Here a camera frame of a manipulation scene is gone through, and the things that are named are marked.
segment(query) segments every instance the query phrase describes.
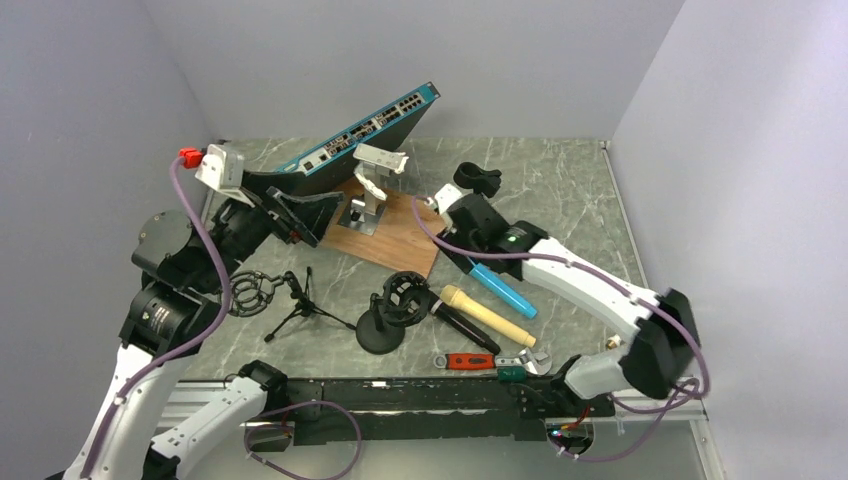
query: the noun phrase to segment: black tripod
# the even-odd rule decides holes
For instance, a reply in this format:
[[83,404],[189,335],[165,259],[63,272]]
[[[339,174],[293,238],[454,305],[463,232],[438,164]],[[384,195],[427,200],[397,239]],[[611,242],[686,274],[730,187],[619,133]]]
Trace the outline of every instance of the black tripod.
[[294,273],[292,273],[291,270],[289,270],[289,271],[287,271],[286,273],[283,274],[283,282],[285,282],[286,285],[288,285],[289,288],[291,288],[291,291],[292,291],[291,298],[294,299],[294,300],[297,300],[297,303],[295,303],[295,305],[294,305],[294,310],[292,310],[292,312],[290,314],[288,314],[286,316],[286,318],[284,318],[283,321],[280,322],[279,325],[277,325],[277,328],[275,328],[274,331],[272,331],[268,335],[265,335],[265,343],[268,343],[271,340],[273,340],[274,336],[277,334],[277,332],[279,332],[280,329],[283,328],[286,325],[286,323],[288,323],[288,321],[291,320],[292,318],[294,318],[294,317],[304,317],[304,318],[306,318],[306,317],[312,316],[313,313],[332,318],[333,320],[336,320],[337,322],[341,323],[342,325],[344,325],[348,329],[356,330],[356,327],[354,325],[352,325],[348,322],[345,322],[341,318],[339,318],[339,317],[337,317],[337,316],[335,316],[331,313],[328,313],[326,310],[315,305],[315,302],[310,300],[310,298],[309,298],[309,284],[311,283],[311,280],[312,280],[312,267],[306,267],[306,289],[305,290],[300,288],[300,282],[297,281],[297,277],[295,276]]

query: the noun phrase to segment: marble tabletop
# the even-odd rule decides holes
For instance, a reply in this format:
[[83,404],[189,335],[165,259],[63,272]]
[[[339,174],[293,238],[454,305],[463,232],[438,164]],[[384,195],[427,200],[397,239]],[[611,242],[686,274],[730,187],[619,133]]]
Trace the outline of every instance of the marble tabletop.
[[[245,169],[272,171],[322,139],[258,139],[234,141],[244,153]],[[508,221],[526,220],[547,230],[577,255],[635,285],[643,285],[637,254],[627,231],[610,170],[597,140],[542,138],[412,138],[399,149],[410,156],[404,174],[389,188],[409,194],[434,194],[451,181],[463,161],[500,169],[503,184],[492,204]],[[215,195],[209,211],[222,201]],[[275,237],[245,262],[242,269],[275,276],[292,270],[301,282],[313,269],[313,300],[324,310],[355,323],[368,309],[372,292],[381,290],[392,274],[359,258],[305,244],[286,245]],[[472,298],[537,337],[536,351],[553,356],[557,368],[571,356],[597,353],[611,334],[597,319],[570,302],[534,285],[502,276],[538,310],[527,319],[512,310],[473,278],[439,254],[429,277],[438,292],[454,284]],[[407,329],[401,347],[383,356],[371,355],[356,343],[354,333],[322,318],[296,318],[271,343],[263,337],[293,307],[283,289],[261,314],[229,317],[203,345],[187,379],[219,379],[254,360],[265,361],[291,377],[397,377],[477,375],[433,366],[433,357],[451,352],[482,352],[441,320],[429,316]],[[521,347],[482,327],[504,354]]]

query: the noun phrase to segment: yellow handle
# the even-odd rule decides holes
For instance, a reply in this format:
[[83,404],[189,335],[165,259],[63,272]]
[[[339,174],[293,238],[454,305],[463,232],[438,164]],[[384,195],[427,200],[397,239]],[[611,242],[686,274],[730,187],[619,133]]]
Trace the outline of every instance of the yellow handle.
[[445,304],[471,315],[515,343],[532,347],[536,338],[526,330],[471,299],[458,287],[448,285],[439,295]]

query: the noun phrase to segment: blue tube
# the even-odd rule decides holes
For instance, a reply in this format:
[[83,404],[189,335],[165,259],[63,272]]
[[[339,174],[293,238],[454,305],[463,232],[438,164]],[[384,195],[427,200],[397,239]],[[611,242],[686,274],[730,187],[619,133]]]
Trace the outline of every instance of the blue tube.
[[471,276],[479,280],[480,283],[485,285],[486,288],[492,291],[492,293],[501,297],[501,300],[508,303],[512,308],[518,310],[518,312],[525,317],[533,318],[536,316],[536,309],[533,305],[530,305],[530,302],[525,300],[518,292],[510,288],[509,285],[504,283],[503,280],[498,278],[498,276],[486,268],[485,265],[475,263],[474,268],[471,269]]

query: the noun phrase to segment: red handle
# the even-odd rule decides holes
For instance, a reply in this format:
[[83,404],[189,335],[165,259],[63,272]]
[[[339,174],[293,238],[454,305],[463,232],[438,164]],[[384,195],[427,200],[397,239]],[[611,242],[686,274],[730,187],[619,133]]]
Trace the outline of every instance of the red handle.
[[487,353],[448,353],[448,370],[489,370],[495,368],[495,356]]

